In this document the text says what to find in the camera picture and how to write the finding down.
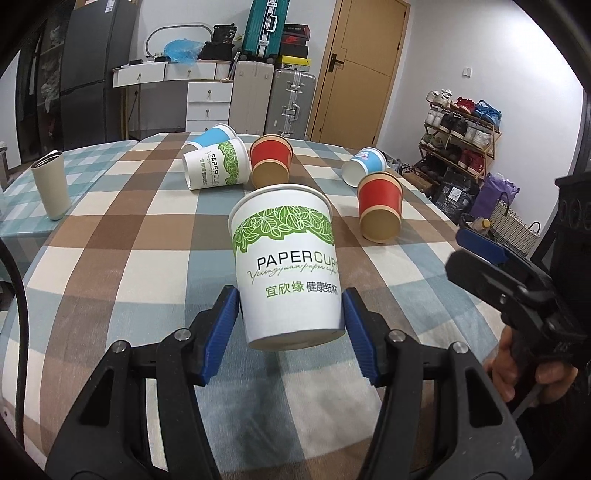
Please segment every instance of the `red paper cup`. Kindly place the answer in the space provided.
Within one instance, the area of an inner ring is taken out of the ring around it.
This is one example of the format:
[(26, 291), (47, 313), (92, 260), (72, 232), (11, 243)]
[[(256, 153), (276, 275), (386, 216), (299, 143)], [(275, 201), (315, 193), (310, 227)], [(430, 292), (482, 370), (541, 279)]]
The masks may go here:
[(359, 182), (359, 229), (367, 240), (383, 244), (400, 233), (402, 197), (402, 185), (391, 173), (370, 173)]
[(260, 189), (290, 181), (294, 151), (280, 135), (263, 135), (251, 147), (252, 184)]

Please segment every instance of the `paper cup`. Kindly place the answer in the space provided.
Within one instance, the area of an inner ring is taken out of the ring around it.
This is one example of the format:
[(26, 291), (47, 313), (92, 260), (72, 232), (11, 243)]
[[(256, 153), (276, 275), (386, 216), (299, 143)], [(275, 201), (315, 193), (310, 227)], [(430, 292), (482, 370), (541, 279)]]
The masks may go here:
[(330, 202), (302, 185), (256, 190), (232, 209), (228, 229), (251, 348), (280, 351), (345, 332)]
[(251, 147), (252, 184), (260, 189), (290, 181), (294, 151), (280, 135), (263, 135)]
[(51, 220), (59, 220), (72, 206), (64, 170), (64, 155), (57, 150), (48, 153), (31, 165), (31, 172), (47, 216)]
[(402, 185), (388, 172), (367, 175), (359, 183), (359, 229), (369, 241), (383, 244), (396, 237), (402, 223)]
[(387, 166), (386, 157), (380, 150), (366, 147), (360, 150), (351, 160), (343, 163), (341, 174), (347, 185), (356, 187), (366, 175), (376, 171), (384, 171)]
[(217, 124), (187, 143), (181, 150), (181, 155), (234, 138), (238, 138), (238, 136), (232, 127), (226, 124)]
[(251, 175), (248, 150), (239, 138), (183, 155), (189, 190), (246, 183)]

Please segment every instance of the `green leaf pattern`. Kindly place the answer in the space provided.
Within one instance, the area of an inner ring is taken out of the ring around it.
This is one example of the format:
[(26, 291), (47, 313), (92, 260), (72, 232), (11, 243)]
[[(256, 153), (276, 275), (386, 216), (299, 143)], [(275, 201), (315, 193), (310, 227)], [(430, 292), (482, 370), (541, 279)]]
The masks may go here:
[(335, 244), (332, 225), (324, 213), (295, 205), (269, 208), (255, 213), (238, 226), (232, 238), (234, 255), (238, 249), (246, 253), (248, 246), (263, 236), (283, 240), (291, 233), (305, 232), (313, 233), (329, 245)]
[(236, 150), (229, 141), (220, 143), (218, 149), (223, 153), (223, 167), (230, 174), (226, 178), (226, 185), (235, 185), (238, 182), (238, 157)]

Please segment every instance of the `tablecloth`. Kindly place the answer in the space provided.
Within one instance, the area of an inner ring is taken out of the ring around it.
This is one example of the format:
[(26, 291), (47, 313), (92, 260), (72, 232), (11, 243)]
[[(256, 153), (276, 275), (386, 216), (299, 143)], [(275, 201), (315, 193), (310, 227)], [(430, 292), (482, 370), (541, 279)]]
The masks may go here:
[[(228, 214), (248, 185), (190, 192), (178, 152), (188, 134), (161, 134), (125, 153), (68, 214), (25, 277), (31, 315), (25, 405), (27, 449), (40, 463), (78, 392), (115, 340), (158, 342), (236, 284)], [(247, 146), (254, 137), (243, 137)], [(342, 288), (356, 287), (392, 328), (423, 343), (467, 342), (479, 359), (497, 343), (498, 312), (448, 282), (456, 227), (404, 185), (399, 237), (376, 245), (359, 233), (355, 189), (340, 178), (350, 154), (291, 141), (291, 181), (334, 206)], [(18, 351), (16, 308), (2, 335), (2, 396), (11, 418)], [(217, 465), (227, 479), (353, 479), (381, 405), (361, 376), (349, 338), (292, 352), (260, 352), (236, 321), (219, 373), (196, 388)], [(147, 382), (152, 460), (165, 466)]]
[[(136, 143), (135, 140), (125, 140), (64, 152), (66, 180), (72, 204)], [(59, 222), (49, 220), (30, 168), (6, 189), (4, 198), (7, 210), (0, 222), (0, 238), (17, 261), (21, 275), (24, 275)], [(0, 279), (9, 281), (8, 273), (1, 263)]]

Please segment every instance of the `metal bolt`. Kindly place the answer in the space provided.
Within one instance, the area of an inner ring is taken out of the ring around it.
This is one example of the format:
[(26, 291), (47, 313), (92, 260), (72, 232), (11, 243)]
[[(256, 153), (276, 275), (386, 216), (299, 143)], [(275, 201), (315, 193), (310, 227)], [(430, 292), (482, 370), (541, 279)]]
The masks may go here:
[(115, 353), (121, 353), (126, 348), (127, 348), (127, 342), (125, 340), (117, 340), (113, 344), (113, 347), (112, 347), (112, 349)]
[(467, 353), (468, 352), (468, 346), (464, 342), (454, 342), (453, 349), (457, 353)]
[(191, 330), (188, 328), (181, 328), (174, 332), (174, 337), (179, 341), (182, 342), (184, 340), (189, 340), (191, 338)]
[(406, 333), (404, 333), (402, 330), (392, 330), (388, 334), (388, 338), (390, 338), (390, 340), (393, 342), (403, 342), (406, 339)]

